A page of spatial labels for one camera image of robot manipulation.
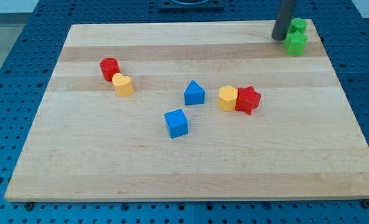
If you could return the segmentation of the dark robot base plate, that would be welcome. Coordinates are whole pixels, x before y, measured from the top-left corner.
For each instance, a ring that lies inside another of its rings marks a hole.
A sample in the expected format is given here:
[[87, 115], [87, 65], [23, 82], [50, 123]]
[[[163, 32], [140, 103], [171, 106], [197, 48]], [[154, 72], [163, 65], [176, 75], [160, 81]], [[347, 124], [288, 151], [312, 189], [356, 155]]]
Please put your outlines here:
[[158, 12], [224, 10], [224, 0], [158, 0]]

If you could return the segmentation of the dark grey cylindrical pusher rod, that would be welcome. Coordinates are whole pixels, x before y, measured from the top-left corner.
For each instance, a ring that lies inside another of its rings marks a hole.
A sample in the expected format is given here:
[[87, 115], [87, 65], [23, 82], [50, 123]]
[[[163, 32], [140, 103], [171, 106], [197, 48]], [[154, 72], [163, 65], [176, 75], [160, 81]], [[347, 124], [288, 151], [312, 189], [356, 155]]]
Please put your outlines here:
[[271, 37], [274, 40], [284, 40], [286, 38], [292, 16], [295, 12], [297, 0], [281, 0], [277, 18], [274, 22]]

